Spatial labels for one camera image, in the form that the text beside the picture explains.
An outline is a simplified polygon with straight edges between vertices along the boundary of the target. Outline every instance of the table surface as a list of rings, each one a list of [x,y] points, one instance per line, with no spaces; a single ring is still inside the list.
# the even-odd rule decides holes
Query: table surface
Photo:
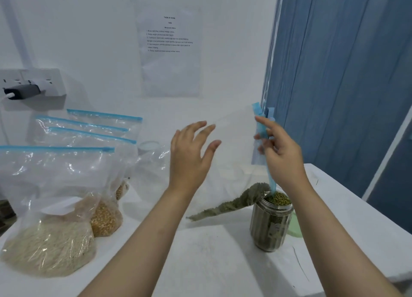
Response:
[[[412,235],[323,171],[305,167],[317,193],[385,276],[393,282],[412,279]],[[259,172],[261,181],[265,167]],[[120,202],[123,225],[112,237],[98,238],[96,258],[70,276],[37,279],[0,263],[0,295],[79,294],[146,215],[138,201],[131,189]],[[249,234],[251,214],[248,207],[179,230],[153,296],[324,296],[303,239],[288,235],[276,252],[262,252]],[[0,238],[0,247],[9,231]]]

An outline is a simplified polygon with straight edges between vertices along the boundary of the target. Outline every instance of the paper on wall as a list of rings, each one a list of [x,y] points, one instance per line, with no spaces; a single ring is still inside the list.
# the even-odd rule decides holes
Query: paper on wall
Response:
[[[144,95],[198,96],[200,11],[138,2],[134,8]]]

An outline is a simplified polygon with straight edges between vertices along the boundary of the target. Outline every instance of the power adapter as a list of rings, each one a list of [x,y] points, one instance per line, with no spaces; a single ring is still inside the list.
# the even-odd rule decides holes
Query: power adapter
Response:
[[[14,93],[13,97],[8,98],[9,100],[25,100],[41,94],[41,91],[36,84],[22,84],[19,86],[13,86],[11,88],[4,89],[4,93]]]

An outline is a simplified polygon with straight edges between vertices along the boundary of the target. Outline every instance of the person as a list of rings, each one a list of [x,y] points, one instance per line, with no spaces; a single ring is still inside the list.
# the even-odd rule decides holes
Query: person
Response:
[[[256,121],[274,139],[263,139],[273,179],[290,197],[309,254],[327,296],[401,296],[357,246],[312,188],[297,145],[277,123]],[[177,130],[171,141],[170,182],[157,204],[130,239],[80,294],[89,296],[151,296],[173,238],[194,193],[206,178],[221,141],[200,151],[215,128],[205,121]]]

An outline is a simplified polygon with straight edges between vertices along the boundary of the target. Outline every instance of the electrical outlet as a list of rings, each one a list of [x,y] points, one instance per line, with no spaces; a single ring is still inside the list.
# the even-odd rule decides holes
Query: electrical outlet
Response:
[[[0,88],[7,89],[20,84],[27,84],[18,69],[0,69]]]
[[[63,77],[57,68],[36,68],[21,70],[25,83],[37,84],[44,96],[66,95]]]

